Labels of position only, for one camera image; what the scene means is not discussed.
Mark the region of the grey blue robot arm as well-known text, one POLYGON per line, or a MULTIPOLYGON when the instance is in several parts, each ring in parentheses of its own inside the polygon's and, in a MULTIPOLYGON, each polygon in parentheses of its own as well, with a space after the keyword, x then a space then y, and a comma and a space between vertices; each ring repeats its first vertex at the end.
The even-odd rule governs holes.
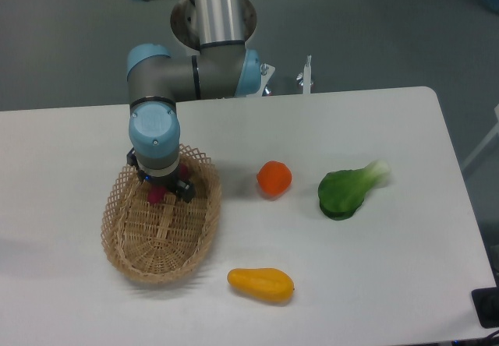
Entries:
POLYGON ((127 57, 133 145, 127 163, 140 181, 150 183, 151 204, 159 203, 167 192, 186 203, 196 195, 180 163, 177 103, 244 97, 261 86, 259 56, 246 47, 242 0, 187 1, 195 12, 198 54, 173 58, 159 44, 141 44, 127 57))

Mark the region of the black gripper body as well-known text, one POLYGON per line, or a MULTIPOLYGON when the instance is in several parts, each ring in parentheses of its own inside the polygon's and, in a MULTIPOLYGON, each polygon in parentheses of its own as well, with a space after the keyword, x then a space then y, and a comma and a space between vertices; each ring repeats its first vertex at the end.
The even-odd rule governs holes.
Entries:
POLYGON ((167 158, 167 166, 162 169, 148 168, 141 164, 132 148, 126 155, 127 164, 136 169, 140 181, 149 182, 155 186, 165 187, 168 191, 179 193, 183 188, 183 180, 180 178, 180 156, 177 154, 174 161, 167 158))

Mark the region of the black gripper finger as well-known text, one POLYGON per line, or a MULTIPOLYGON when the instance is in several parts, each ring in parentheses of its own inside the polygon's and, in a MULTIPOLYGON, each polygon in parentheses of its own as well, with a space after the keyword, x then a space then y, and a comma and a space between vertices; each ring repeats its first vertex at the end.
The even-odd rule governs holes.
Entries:
POLYGON ((175 184, 175 195, 185 203, 191 203, 196 196, 194 184, 189 180, 179 179, 175 184))

